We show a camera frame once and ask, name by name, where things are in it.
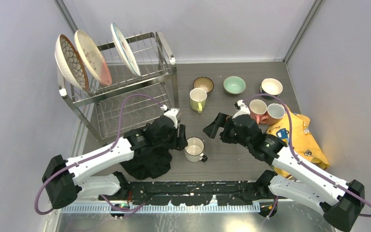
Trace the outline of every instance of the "green bowl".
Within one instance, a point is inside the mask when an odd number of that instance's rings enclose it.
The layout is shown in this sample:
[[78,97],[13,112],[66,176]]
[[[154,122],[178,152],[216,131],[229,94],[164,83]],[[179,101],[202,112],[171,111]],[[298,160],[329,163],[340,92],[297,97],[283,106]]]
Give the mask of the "green bowl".
[[245,87],[245,81],[239,76],[230,76],[224,81],[224,89],[230,95],[237,95],[244,92]]

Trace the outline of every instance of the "yellow towel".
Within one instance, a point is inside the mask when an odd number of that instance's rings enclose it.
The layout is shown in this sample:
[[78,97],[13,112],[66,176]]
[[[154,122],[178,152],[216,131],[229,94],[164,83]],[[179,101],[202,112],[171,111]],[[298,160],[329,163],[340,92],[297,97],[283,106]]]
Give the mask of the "yellow towel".
[[[294,147],[294,150],[299,155],[301,155],[302,157],[312,162],[321,169],[326,169],[327,167],[329,167],[329,162],[327,158],[325,157],[318,143],[316,143],[314,137],[309,132],[308,126],[311,120],[305,115],[294,114],[290,110],[289,113],[292,119],[293,130],[292,145]],[[285,115],[285,117],[281,121],[270,126],[267,130],[267,133],[275,135],[276,137],[286,142],[286,144],[288,144],[289,142],[288,115]],[[274,170],[279,175],[282,175],[284,177],[289,176],[289,173],[279,168],[274,168]]]

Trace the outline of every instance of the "black cloth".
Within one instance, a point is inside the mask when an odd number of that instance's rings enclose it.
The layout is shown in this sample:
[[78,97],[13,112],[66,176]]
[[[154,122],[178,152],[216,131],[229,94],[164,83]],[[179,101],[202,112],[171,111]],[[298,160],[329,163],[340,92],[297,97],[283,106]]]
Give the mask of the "black cloth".
[[140,154],[120,164],[128,174],[138,180],[157,178],[167,173],[171,166],[172,156],[167,148],[156,148],[150,154]]

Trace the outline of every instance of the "wire rack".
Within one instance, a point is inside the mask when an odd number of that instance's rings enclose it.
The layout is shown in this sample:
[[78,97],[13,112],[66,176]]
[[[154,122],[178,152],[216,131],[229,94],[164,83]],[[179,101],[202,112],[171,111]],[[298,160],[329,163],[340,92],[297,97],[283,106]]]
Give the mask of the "wire rack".
[[[119,56],[113,42],[99,43],[108,64],[112,85],[102,86],[89,72],[89,91],[66,85],[65,79],[58,72],[59,92],[67,105],[75,112],[95,138],[104,143],[104,139],[116,135],[121,103],[130,94],[142,93],[156,98],[171,107],[166,92],[166,83],[172,83],[174,106],[178,107],[177,69],[175,58],[162,32],[147,32],[126,38],[136,61],[141,76],[131,73]],[[92,123],[82,113],[82,107],[96,103],[97,122]],[[154,101],[142,97],[131,98],[125,106],[122,117],[122,132],[138,128],[162,114]]]

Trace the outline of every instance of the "perforated metal strip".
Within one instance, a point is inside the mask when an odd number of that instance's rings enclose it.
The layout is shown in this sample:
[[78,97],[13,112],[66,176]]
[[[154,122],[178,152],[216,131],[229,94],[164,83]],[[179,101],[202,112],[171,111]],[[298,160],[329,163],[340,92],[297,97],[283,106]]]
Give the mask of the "perforated metal strip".
[[[111,207],[107,203],[73,203],[62,209],[67,214],[108,214]],[[174,206],[174,205],[145,205],[138,214],[166,214],[166,213],[258,213],[259,203],[252,202],[252,205],[227,205],[218,206],[217,203],[196,206]]]

